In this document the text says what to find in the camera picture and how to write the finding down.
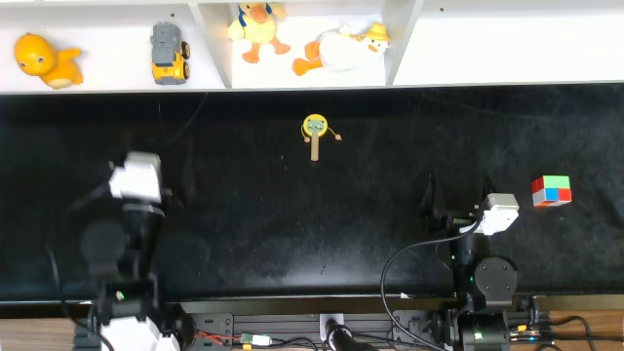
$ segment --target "white plush duck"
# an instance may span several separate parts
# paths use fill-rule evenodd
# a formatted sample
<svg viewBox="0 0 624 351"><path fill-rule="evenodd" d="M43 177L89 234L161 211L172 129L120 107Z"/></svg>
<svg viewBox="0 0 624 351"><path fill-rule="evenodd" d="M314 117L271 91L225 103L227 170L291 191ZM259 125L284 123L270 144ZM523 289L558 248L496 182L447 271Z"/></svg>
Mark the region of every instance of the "white plush duck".
<svg viewBox="0 0 624 351"><path fill-rule="evenodd" d="M307 60L296 59L292 70L302 76L310 69L321 67L334 72L357 69L381 59L389 43L386 27L381 23L374 23L363 36L351 34L345 24L339 30L323 33L318 41L308 43L305 46Z"/></svg>

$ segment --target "yellow plush duck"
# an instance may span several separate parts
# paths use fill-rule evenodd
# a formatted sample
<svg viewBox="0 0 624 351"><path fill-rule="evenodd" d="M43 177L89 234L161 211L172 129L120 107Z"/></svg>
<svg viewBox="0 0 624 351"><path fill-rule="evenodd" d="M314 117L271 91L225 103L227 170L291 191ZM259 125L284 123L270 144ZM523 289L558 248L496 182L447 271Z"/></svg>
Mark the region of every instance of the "yellow plush duck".
<svg viewBox="0 0 624 351"><path fill-rule="evenodd" d="M292 63L292 70L302 76L311 69L324 67L332 72L353 70L379 61L390 43L386 27L375 22L364 35L351 34L351 28L343 25L330 30L319 40L305 46L305 57Z"/></svg>
<svg viewBox="0 0 624 351"><path fill-rule="evenodd" d="M291 50L291 47L283 44L277 38L277 22L273 15L279 19L286 16L284 6L276 3L240 3L238 6L239 17L234 20L227 30L232 40L245 37L252 42L252 49L243 54L243 59L249 63L260 61L260 47L270 43L275 48L275 54L282 55Z"/></svg>
<svg viewBox="0 0 624 351"><path fill-rule="evenodd" d="M52 89L62 89L83 82L74 58L80 49L56 51L42 36L26 33L18 39L15 57L19 68L31 76L38 76Z"/></svg>

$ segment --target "toy truck cab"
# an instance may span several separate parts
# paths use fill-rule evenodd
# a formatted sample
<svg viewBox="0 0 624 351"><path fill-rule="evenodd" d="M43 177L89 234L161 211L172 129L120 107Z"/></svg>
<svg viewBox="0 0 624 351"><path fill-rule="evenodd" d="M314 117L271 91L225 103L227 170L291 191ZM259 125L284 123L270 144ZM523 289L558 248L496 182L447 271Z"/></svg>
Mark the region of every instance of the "toy truck cab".
<svg viewBox="0 0 624 351"><path fill-rule="evenodd" d="M154 25L152 43L152 74L156 84L176 85L190 77L186 60L191 51L188 43L182 41L182 33L175 24Z"/></svg>

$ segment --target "colorful cube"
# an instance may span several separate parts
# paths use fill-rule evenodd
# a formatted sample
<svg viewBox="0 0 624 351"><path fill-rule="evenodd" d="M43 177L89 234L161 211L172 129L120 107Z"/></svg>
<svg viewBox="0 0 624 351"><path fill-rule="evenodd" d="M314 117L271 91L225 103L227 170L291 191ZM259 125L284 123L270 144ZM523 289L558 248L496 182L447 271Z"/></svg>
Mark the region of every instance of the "colorful cube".
<svg viewBox="0 0 624 351"><path fill-rule="evenodd" d="M545 175L530 185L535 207L555 207L572 202L567 175Z"/></svg>

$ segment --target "toy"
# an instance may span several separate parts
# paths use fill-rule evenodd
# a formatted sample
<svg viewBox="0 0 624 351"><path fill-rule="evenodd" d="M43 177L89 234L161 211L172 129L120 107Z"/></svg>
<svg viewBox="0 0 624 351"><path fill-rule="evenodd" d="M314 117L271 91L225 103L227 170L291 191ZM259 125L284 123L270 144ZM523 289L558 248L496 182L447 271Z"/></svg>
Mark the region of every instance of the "toy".
<svg viewBox="0 0 624 351"><path fill-rule="evenodd" d="M80 54L80 49L57 51L44 37L31 33L21 36L15 46L19 68L28 75L38 76L55 90L84 81L73 60Z"/></svg>
<svg viewBox="0 0 624 351"><path fill-rule="evenodd" d="M154 25L152 43L152 74L156 84L183 84L191 71L186 60L191 57L191 48L182 41L182 32L175 24Z"/></svg>
<svg viewBox="0 0 624 351"><path fill-rule="evenodd" d="M567 175L545 175L531 183L535 207L555 207L572 202Z"/></svg>
<svg viewBox="0 0 624 351"><path fill-rule="evenodd" d="M353 70L377 62L388 49L390 37L386 27L374 23L363 36L351 34L348 25L339 31L331 30L321 35L318 41L305 46L305 57L292 63L292 70L302 76L311 69L324 67L330 71Z"/></svg>
<svg viewBox="0 0 624 351"><path fill-rule="evenodd" d="M301 135L303 136L303 141L311 141L312 151L310 153L310 160L319 161L319 138L328 130L333 134L336 140L342 140L342 136L336 134L328 125L328 120L320 114L311 114L303 121L301 125Z"/></svg>
<svg viewBox="0 0 624 351"><path fill-rule="evenodd" d="M291 47L283 44L277 38L277 22L272 15L283 19L286 16L284 6L276 3L240 3L239 16L232 22L227 34L232 40L245 37L252 42L252 49L243 54L243 59L249 63L260 61L260 47L270 43L275 48L275 54L283 55Z"/></svg>

